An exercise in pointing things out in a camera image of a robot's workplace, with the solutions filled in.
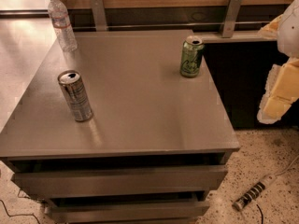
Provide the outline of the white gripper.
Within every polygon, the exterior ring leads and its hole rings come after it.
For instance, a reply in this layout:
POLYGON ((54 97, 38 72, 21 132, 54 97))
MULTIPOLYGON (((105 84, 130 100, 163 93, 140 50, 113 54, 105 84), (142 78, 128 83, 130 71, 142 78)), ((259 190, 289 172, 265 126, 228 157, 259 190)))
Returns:
POLYGON ((257 120, 273 124, 283 117, 299 99, 299 0, 264 27, 258 35, 263 38, 278 36, 278 51, 290 58, 282 66, 274 64, 269 71, 265 94, 259 105, 257 120))

